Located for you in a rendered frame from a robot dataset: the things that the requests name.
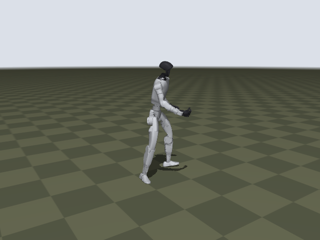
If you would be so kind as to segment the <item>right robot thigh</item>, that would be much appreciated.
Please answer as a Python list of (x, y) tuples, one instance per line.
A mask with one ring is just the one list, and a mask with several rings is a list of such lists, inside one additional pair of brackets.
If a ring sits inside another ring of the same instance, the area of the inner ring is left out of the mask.
[(147, 117), (147, 124), (151, 125), (148, 130), (149, 134), (149, 150), (154, 150), (158, 139), (158, 133), (159, 133), (159, 120), (157, 117), (155, 117), (155, 114), (151, 114), (150, 117)]

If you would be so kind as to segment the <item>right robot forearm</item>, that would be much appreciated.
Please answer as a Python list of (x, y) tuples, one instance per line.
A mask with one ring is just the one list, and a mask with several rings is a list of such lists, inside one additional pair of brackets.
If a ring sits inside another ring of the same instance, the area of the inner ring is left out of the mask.
[(184, 112), (181, 112), (178, 108), (173, 107), (171, 104), (169, 104), (166, 101), (162, 102), (162, 106), (167, 109), (167, 111), (170, 111), (172, 113), (174, 113), (175, 115), (179, 115), (182, 116)]

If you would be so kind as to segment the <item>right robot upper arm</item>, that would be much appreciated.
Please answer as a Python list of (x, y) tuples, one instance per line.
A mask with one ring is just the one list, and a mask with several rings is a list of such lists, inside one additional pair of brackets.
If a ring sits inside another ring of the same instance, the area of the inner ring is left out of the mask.
[(163, 86), (161, 84), (161, 82), (156, 82), (154, 85), (154, 90), (156, 91), (157, 97), (158, 97), (158, 101), (159, 104), (162, 108), (164, 108), (162, 106), (162, 103), (164, 102), (164, 94), (163, 94)]

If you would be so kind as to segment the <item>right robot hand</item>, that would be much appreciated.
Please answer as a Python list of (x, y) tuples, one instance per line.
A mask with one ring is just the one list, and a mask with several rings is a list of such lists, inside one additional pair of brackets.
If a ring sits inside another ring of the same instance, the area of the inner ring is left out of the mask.
[(183, 114), (182, 114), (182, 116), (184, 116), (184, 117), (189, 117), (189, 115), (191, 114), (191, 109), (190, 109), (190, 107), (187, 109), (187, 110), (179, 110), (179, 111), (181, 111), (181, 112), (183, 112)]

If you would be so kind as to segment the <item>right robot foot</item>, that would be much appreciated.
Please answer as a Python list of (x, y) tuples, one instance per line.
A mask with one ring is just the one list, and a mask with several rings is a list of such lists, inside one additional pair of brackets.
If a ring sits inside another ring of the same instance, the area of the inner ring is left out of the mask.
[(144, 176), (142, 175), (142, 173), (139, 175), (139, 178), (146, 184), (150, 184), (151, 181), (149, 180), (149, 178), (147, 177), (147, 175), (144, 174)]

